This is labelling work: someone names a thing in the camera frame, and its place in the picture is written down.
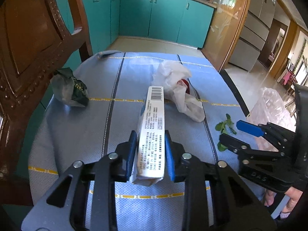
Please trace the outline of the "person's right hand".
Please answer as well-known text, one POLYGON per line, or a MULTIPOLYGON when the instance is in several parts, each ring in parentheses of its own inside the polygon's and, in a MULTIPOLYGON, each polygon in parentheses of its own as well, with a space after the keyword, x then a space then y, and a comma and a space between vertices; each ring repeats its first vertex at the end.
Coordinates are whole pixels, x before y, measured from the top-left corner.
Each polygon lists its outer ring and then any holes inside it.
MULTIPOLYGON (((294 187, 290 187, 285 192, 285 197, 282 198, 281 204, 285 204, 284 207, 278 207, 278 210, 274 210, 274 217, 276 217, 278 220, 286 219, 295 208, 296 204, 302 196, 302 193, 303 191, 300 191, 294 187)), ((275 198, 276 193, 267 189, 263 197, 264 206, 270 207, 274 203, 275 198)))

